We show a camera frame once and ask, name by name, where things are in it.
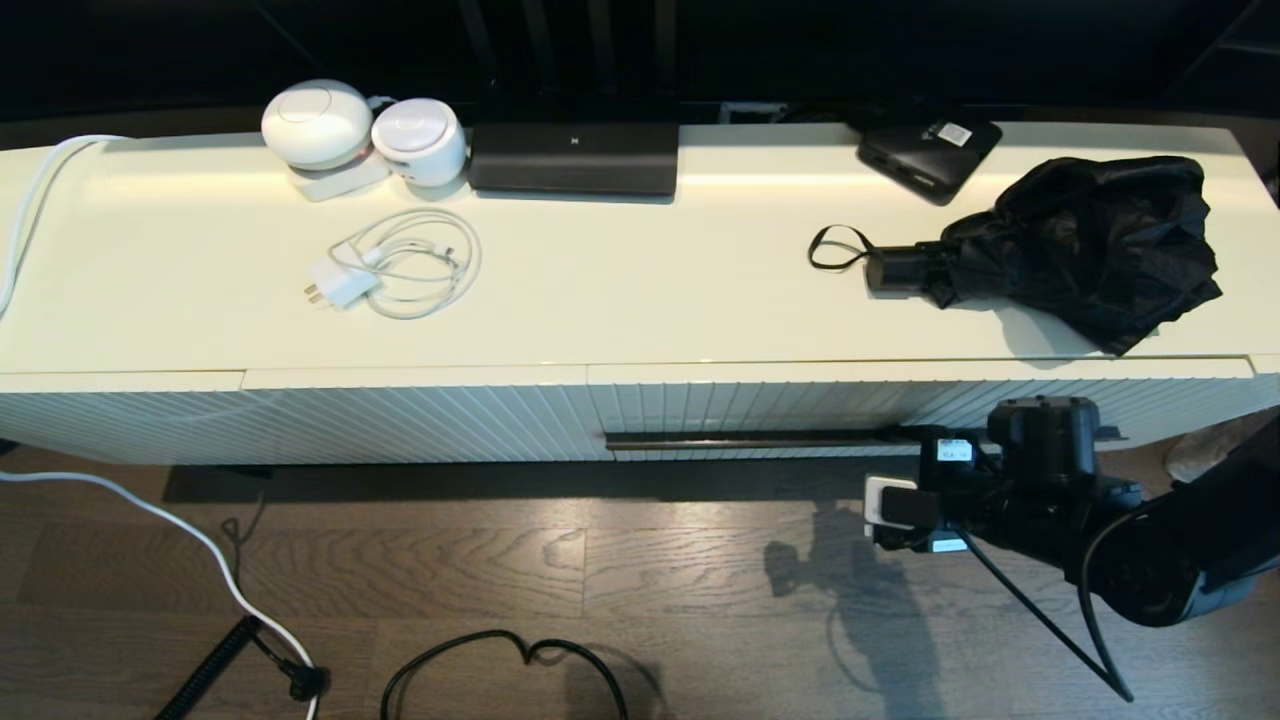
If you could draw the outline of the white fluted front drawer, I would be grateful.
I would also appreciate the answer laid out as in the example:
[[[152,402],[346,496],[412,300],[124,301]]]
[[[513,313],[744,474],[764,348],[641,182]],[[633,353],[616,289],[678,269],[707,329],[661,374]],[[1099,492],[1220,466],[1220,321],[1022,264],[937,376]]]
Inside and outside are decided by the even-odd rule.
[[[1280,405],[1280,370],[1243,357],[599,365],[588,391],[608,433],[986,425],[1037,395],[1092,400],[1134,448]]]

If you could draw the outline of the black umbrella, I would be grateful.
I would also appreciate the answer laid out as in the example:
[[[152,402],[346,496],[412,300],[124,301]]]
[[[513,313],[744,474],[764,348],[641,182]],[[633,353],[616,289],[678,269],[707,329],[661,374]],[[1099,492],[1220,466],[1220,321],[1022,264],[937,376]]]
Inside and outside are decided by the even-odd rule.
[[[1202,165],[1185,156],[1055,158],[937,240],[878,246],[854,231],[849,258],[823,263],[822,228],[806,261],[828,273],[861,263],[870,291],[918,295],[941,309],[1028,307],[1119,357],[1222,293],[1203,186]]]

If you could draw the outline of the white long cabinet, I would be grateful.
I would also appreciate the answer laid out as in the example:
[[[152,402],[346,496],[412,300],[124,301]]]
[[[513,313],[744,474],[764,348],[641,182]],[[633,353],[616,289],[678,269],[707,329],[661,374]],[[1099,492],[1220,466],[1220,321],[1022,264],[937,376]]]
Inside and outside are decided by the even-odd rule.
[[[945,208],[864,167],[842,126],[692,126],[672,202],[419,197],[399,181],[326,202],[252,135],[137,140],[58,174],[12,306],[0,373],[1078,360],[1051,316],[940,310],[813,269],[815,232],[936,238],[1053,158],[1197,160],[1222,296],[1120,359],[1243,357],[1280,370],[1280,208],[1225,129],[1007,123]],[[311,304],[320,258],[375,273]],[[266,400],[207,462],[280,459]]]

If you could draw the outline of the grey slipper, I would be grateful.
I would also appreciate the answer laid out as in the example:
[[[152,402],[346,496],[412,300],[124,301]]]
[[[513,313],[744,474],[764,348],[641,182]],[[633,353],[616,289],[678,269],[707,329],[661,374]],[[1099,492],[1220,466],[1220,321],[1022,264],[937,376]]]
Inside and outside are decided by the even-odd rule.
[[[1190,483],[1219,465],[1239,443],[1235,421],[1219,423],[1184,434],[1165,455],[1170,478]]]

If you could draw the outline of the black set-top box with sticker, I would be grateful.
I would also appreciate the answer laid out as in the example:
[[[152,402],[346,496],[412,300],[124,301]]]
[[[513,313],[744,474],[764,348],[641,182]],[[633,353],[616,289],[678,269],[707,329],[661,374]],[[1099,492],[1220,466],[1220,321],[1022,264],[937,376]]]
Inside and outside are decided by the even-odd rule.
[[[929,202],[948,205],[1004,140],[987,120],[941,118],[864,129],[858,158]]]

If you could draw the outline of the black router box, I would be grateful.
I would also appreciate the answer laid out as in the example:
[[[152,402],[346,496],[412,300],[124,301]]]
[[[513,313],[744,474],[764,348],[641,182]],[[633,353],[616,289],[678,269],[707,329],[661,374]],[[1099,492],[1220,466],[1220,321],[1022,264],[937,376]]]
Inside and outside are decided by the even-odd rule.
[[[483,197],[672,202],[680,109],[669,100],[508,97],[463,110],[466,178]]]

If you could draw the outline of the black router antenna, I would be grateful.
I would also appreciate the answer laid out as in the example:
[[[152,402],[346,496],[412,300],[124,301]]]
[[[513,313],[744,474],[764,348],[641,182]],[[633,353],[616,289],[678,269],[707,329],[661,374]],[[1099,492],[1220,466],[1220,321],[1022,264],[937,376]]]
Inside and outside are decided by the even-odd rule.
[[[497,97],[500,92],[500,61],[497,56],[481,0],[458,0],[458,5],[475,61],[483,74],[484,92],[488,97]]]
[[[602,96],[616,95],[618,87],[611,8],[611,0],[588,0],[596,90]]]
[[[544,0],[520,0],[525,26],[539,76],[539,92],[550,96],[559,90],[554,46]]]
[[[654,86],[660,97],[677,97],[677,0],[653,0]]]

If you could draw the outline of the white fluted cabinet front panel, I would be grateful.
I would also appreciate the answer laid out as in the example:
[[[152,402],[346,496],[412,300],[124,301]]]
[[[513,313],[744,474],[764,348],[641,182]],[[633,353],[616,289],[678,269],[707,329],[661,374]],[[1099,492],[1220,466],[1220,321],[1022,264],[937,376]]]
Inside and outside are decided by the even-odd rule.
[[[260,400],[239,372],[0,373],[0,438],[119,464],[205,464]]]
[[[246,372],[284,461],[607,460],[584,366],[420,366]]]

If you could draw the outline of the small white round device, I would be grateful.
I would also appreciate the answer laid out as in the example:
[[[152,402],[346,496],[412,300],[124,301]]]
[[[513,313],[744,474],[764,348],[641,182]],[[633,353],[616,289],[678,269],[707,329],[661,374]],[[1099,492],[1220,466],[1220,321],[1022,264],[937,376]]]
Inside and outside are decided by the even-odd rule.
[[[374,147],[408,184],[436,188],[461,177],[468,160],[465,131],[453,109],[429,97],[392,104],[374,120]]]

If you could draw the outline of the white charger plug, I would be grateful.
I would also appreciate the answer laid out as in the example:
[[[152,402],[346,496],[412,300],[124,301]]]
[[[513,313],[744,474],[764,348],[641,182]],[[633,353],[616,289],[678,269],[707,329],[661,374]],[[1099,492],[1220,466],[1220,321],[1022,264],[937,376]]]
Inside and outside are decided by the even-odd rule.
[[[332,258],[320,258],[308,269],[310,283],[303,293],[311,304],[349,307],[380,287],[379,277],[362,266],[349,266]]]

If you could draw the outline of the white flat device base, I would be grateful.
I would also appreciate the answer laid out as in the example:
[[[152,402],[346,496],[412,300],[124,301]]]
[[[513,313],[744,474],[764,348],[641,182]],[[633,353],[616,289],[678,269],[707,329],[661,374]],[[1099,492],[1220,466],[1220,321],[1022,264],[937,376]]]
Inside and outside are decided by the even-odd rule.
[[[352,193],[390,177],[392,168],[371,149],[365,149],[348,161],[326,169],[287,167],[294,190],[310,202],[324,202]]]

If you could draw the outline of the large white round device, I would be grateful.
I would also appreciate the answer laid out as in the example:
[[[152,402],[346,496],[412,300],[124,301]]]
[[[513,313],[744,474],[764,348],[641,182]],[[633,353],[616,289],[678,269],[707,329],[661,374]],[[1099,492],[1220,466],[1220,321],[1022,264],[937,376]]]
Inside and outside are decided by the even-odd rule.
[[[287,165],[328,170],[352,161],[370,145],[372,109],[353,86],[310,79],[279,92],[260,122],[266,147]]]

